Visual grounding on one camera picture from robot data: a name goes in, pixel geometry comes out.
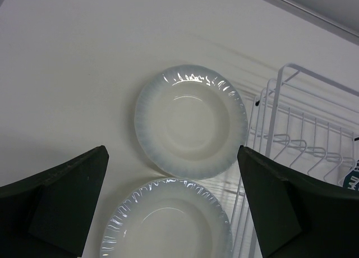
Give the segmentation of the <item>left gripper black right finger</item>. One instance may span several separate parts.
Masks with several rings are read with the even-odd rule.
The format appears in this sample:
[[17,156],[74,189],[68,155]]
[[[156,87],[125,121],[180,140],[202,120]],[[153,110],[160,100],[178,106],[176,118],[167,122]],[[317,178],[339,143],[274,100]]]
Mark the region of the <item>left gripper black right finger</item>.
[[248,147],[237,159],[263,257],[358,257],[358,191]]

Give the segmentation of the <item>green rimmed white plate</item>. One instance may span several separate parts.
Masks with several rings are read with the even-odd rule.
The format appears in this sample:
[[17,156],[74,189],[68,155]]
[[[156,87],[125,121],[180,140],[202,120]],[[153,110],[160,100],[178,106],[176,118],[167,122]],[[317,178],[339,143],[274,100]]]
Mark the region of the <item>green rimmed white plate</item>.
[[358,191],[359,185],[359,171],[358,171],[359,162],[357,161],[356,166],[351,168],[349,172],[339,180],[339,185],[343,188]]

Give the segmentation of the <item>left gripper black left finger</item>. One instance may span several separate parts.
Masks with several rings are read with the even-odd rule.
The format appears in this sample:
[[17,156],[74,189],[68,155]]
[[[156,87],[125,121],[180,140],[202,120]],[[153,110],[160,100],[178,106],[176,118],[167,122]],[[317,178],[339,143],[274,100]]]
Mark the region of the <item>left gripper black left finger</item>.
[[81,257],[109,154],[95,147],[1,187],[1,257]]

